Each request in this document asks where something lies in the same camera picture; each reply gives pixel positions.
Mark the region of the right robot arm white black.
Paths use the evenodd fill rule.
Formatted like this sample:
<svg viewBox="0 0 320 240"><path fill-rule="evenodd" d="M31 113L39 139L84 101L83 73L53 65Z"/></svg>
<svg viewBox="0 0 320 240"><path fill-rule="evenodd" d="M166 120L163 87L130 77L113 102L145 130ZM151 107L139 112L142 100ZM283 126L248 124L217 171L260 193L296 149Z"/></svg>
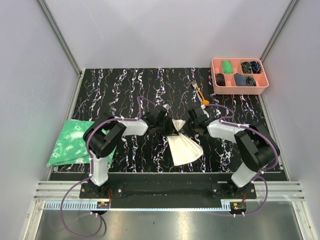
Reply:
<svg viewBox="0 0 320 240"><path fill-rule="evenodd" d="M186 127L182 128L185 133L223 139L237 145L242 163L227 185L230 197L239 198L249 183L279 163L280 149L264 124L227 121L232 116L211 120L201 107L189 109L188 114Z"/></svg>

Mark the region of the left aluminium frame post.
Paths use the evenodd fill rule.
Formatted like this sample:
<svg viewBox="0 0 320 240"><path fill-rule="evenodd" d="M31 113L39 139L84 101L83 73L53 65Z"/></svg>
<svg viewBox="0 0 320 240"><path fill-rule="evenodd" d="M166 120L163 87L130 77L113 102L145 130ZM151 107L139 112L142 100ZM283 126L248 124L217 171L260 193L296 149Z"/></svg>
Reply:
<svg viewBox="0 0 320 240"><path fill-rule="evenodd" d="M46 3L45 0L36 0L36 3L40 7L46 21L48 22L54 36L56 37L62 51L64 52L67 60L69 61L70 65L72 66L74 72L76 73L77 76L80 76L82 73L81 68L79 67L75 57L73 56L48 4Z"/></svg>

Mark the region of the white cloth napkin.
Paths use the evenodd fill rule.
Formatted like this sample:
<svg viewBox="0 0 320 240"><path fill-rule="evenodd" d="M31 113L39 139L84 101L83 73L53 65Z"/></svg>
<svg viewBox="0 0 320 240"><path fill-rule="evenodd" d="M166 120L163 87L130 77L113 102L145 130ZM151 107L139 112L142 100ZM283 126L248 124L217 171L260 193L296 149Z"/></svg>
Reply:
<svg viewBox="0 0 320 240"><path fill-rule="evenodd" d="M204 154L202 147L190 137L180 132L185 126L186 121L173 119L172 123L174 129L178 132L177 135L171 134L167 136L173 165L178 167L199 159Z"/></svg>

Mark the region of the green rolled cloth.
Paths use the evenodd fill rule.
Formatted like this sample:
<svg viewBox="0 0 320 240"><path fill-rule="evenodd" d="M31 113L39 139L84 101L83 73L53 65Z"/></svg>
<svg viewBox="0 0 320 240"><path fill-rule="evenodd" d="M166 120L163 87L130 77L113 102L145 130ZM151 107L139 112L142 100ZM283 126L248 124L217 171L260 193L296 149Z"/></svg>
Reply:
<svg viewBox="0 0 320 240"><path fill-rule="evenodd" d="M233 66L230 61L223 60L221 62L222 71L224 74L232 74L233 73Z"/></svg>

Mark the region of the pink compartment tray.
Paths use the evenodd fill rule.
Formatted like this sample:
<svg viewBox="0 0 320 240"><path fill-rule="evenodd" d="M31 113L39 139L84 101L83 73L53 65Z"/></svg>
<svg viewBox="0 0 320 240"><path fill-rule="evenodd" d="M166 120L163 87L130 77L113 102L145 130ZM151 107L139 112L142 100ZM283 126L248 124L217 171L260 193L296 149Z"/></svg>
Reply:
<svg viewBox="0 0 320 240"><path fill-rule="evenodd" d="M218 95L260 95L269 87L258 58L213 58L210 70L213 90Z"/></svg>

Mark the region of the black marble pattern mat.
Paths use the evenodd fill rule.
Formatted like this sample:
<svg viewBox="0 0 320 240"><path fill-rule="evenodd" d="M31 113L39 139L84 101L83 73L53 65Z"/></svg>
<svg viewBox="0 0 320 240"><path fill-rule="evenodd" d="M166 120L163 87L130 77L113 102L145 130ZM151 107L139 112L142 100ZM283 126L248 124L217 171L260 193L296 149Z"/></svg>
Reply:
<svg viewBox="0 0 320 240"><path fill-rule="evenodd" d="M213 119L234 114L240 124L265 123L257 95L217 95L209 68L113 68L87 69L72 114L74 120L94 121L102 113L134 118L154 104L170 106L176 120L187 120L188 110L199 105L191 82L200 87L212 107ZM241 164L235 144L218 138L195 135L203 155L196 161L174 166L168 141L159 134L121 139L113 156L112 172L134 173L215 173L234 172Z"/></svg>

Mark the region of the dark teal patterned roll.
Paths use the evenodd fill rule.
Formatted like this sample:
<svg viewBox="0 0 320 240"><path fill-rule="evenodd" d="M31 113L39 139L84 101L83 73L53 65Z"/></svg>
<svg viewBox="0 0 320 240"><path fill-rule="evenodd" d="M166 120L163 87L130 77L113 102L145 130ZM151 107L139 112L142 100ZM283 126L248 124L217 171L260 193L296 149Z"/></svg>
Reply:
<svg viewBox="0 0 320 240"><path fill-rule="evenodd" d="M246 76L245 82L246 82L247 87L256 87L257 86L257 83L252 76Z"/></svg>

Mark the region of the dark green patterned roll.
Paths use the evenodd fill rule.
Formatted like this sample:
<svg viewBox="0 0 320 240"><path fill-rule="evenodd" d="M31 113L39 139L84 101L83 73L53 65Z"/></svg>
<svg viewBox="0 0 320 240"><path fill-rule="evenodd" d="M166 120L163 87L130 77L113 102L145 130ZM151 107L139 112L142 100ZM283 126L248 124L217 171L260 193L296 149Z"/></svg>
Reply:
<svg viewBox="0 0 320 240"><path fill-rule="evenodd" d="M244 74L250 74L252 72L251 64L248 61L244 61L241 64L241 69Z"/></svg>

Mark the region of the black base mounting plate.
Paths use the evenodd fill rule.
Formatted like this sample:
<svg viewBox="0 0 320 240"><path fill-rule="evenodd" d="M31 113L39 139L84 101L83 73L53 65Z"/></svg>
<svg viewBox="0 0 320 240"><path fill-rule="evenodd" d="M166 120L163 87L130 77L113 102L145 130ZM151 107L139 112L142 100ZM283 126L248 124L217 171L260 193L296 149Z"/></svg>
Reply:
<svg viewBox="0 0 320 240"><path fill-rule="evenodd" d="M255 186L237 189L229 173L115 173L102 186L83 183L82 199L111 198L112 209L220 208L222 200L255 200Z"/></svg>

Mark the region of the dark brown rolled cloth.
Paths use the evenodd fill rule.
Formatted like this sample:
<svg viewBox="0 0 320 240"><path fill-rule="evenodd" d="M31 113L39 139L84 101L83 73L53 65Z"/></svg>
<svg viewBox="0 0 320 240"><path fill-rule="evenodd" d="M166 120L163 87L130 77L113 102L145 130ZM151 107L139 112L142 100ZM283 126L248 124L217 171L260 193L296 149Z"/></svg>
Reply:
<svg viewBox="0 0 320 240"><path fill-rule="evenodd" d="M217 73L215 75L216 84L220 87L226 86L225 76L222 73Z"/></svg>

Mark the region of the blue grey rolled cloth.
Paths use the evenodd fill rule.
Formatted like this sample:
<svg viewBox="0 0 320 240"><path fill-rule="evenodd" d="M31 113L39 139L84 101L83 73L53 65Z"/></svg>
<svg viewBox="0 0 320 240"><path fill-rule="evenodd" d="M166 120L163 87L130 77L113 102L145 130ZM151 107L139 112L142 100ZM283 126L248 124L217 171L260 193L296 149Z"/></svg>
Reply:
<svg viewBox="0 0 320 240"><path fill-rule="evenodd" d="M237 87L245 87L246 86L246 80L245 77L239 73L236 73L234 75L234 81Z"/></svg>

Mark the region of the green white patterned cloth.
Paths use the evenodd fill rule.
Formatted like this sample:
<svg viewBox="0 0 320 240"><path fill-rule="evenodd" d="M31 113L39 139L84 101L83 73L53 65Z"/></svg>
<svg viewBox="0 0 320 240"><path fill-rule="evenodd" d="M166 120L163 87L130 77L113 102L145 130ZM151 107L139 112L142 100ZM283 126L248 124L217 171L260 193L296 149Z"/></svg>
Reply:
<svg viewBox="0 0 320 240"><path fill-rule="evenodd" d="M67 120L46 166L89 164L90 156L83 135L92 125L92 121Z"/></svg>

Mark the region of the dark blue patterned roll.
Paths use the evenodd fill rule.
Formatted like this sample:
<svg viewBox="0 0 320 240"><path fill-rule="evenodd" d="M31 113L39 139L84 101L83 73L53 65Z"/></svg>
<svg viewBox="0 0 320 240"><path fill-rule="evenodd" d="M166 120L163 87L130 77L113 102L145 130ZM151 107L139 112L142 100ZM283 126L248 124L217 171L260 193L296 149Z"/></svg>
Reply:
<svg viewBox="0 0 320 240"><path fill-rule="evenodd" d="M251 61L250 62L251 70L253 74L260 74L262 67L258 61Z"/></svg>

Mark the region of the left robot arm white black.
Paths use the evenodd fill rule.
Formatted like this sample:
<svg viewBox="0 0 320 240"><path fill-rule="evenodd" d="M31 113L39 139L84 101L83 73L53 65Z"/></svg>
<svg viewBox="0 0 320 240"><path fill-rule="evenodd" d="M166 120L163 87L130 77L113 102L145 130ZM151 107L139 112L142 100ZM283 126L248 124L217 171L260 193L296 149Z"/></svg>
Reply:
<svg viewBox="0 0 320 240"><path fill-rule="evenodd" d="M138 118L120 118L104 114L83 135L90 156L90 192L97 198L108 193L108 156L117 147L122 137L160 134L163 137L179 133L169 116L170 106L156 105Z"/></svg>

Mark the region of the aluminium frame post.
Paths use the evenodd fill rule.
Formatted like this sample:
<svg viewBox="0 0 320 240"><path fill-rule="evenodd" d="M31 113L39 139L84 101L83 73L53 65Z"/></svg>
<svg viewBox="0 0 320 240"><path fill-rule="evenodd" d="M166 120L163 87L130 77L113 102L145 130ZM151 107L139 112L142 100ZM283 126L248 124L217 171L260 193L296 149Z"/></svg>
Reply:
<svg viewBox="0 0 320 240"><path fill-rule="evenodd" d="M289 21L291 15L295 11L296 7L298 6L300 0L290 0L288 6L286 7L285 11L283 12L277 26L275 27L266 47L264 48L260 60L264 62L268 57L270 51L272 50L273 46L275 45L277 39L279 38L282 30L286 26L287 22Z"/></svg>
<svg viewBox="0 0 320 240"><path fill-rule="evenodd" d="M56 37L62 51L64 52L67 60L69 61L70 65L72 66L74 72L76 73L77 76L80 76L82 73L81 68L79 67L75 57L73 56L48 4L46 3L45 0L36 0L36 3L40 7L46 21L48 22L54 36Z"/></svg>

